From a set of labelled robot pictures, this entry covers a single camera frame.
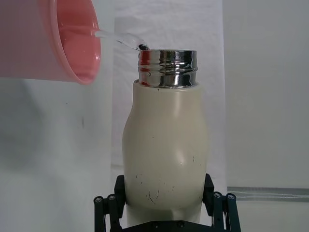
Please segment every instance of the scratch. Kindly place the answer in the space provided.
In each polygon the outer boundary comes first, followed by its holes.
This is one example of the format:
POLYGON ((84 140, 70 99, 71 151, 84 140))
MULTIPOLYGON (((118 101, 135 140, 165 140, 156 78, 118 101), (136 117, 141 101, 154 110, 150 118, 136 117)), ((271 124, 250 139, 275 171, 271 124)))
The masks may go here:
POLYGON ((151 199, 151 197, 150 197, 150 191, 149 191, 149 193, 148 193, 148 195, 149 195, 149 199, 152 201, 152 203, 154 203, 154 201, 151 199))

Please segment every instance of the pink plastic container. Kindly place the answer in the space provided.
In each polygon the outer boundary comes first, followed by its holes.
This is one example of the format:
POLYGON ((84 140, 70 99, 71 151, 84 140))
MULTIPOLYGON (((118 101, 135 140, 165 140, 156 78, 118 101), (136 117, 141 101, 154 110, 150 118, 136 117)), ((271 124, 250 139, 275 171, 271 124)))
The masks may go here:
POLYGON ((101 57, 91 0, 0 0, 0 77, 90 84, 101 57), (67 26, 89 28, 75 33, 67 26))

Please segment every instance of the water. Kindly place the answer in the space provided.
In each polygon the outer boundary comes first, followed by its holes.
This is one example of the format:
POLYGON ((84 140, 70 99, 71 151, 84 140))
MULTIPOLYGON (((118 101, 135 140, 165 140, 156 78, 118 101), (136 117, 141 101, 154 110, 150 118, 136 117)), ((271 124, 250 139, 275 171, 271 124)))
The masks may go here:
POLYGON ((69 30, 71 32, 77 33, 77 34, 89 34, 91 32, 92 35, 99 37, 99 38, 112 38, 115 41, 119 42, 122 45, 125 45, 129 48, 132 48, 134 50, 149 50, 148 45, 146 42, 141 39, 140 37, 133 35, 131 33, 113 33, 108 32, 106 30, 98 30, 93 29, 90 27, 83 27, 83 26, 63 26, 59 28, 59 30, 69 30))

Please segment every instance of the gray strip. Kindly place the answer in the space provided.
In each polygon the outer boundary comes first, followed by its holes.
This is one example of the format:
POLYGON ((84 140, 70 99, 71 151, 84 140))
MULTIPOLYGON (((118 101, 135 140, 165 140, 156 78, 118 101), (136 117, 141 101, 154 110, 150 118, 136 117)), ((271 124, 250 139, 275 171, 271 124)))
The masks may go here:
POLYGON ((307 202, 309 188, 227 187, 238 201, 307 202))

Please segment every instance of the metal bottle neck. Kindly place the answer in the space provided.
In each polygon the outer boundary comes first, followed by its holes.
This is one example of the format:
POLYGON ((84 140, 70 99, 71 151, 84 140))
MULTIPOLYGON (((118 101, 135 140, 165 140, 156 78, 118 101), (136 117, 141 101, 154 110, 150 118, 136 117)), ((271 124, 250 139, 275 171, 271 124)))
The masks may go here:
POLYGON ((195 86, 197 52, 192 50, 141 50, 139 83, 155 88, 195 86))

